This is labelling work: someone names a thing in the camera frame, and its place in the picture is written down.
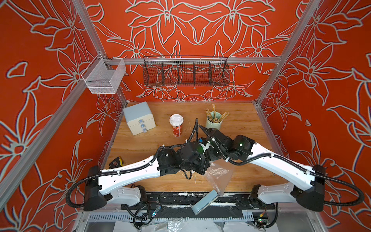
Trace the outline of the clear plastic carrier bag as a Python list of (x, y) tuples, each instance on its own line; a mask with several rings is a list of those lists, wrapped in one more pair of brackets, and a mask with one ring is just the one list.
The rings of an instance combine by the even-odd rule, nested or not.
[(234, 171), (234, 165), (219, 159), (210, 163), (210, 167), (207, 168), (204, 177), (218, 195), (223, 196)]

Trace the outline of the red milk tea cup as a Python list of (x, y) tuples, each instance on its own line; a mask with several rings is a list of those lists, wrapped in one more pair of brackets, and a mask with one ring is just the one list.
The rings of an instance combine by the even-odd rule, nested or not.
[(173, 135), (180, 137), (182, 135), (182, 126), (184, 118), (180, 114), (173, 114), (169, 118), (169, 123), (173, 129)]

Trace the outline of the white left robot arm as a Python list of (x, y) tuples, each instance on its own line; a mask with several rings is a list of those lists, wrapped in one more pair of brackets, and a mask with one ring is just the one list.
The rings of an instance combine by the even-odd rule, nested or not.
[[(94, 166), (87, 177), (75, 182), (67, 190), (66, 203), (72, 208), (93, 211), (115, 199), (115, 191), (119, 188), (141, 180), (172, 175), (182, 170), (204, 175), (210, 167), (210, 160), (206, 156), (209, 147), (209, 143), (197, 141), (161, 146), (155, 155), (130, 165), (105, 170)], [(71, 194), (82, 184), (85, 184), (84, 201), (81, 204), (74, 203)]]

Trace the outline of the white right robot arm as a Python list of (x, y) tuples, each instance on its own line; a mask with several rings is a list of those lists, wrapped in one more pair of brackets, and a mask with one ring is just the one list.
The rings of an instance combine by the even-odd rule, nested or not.
[[(214, 160), (223, 159), (235, 166), (254, 164), (288, 181), (287, 184), (264, 186), (255, 185), (252, 201), (270, 205), (272, 203), (297, 202), (300, 206), (315, 212), (324, 206), (356, 206), (364, 202), (364, 193), (354, 184), (328, 177), (325, 167), (313, 167), (294, 162), (276, 154), (254, 140), (238, 135), (230, 139), (216, 128), (199, 126), (210, 144), (206, 154)], [(358, 197), (350, 202), (329, 202), (325, 200), (325, 183), (334, 182), (354, 190)]]

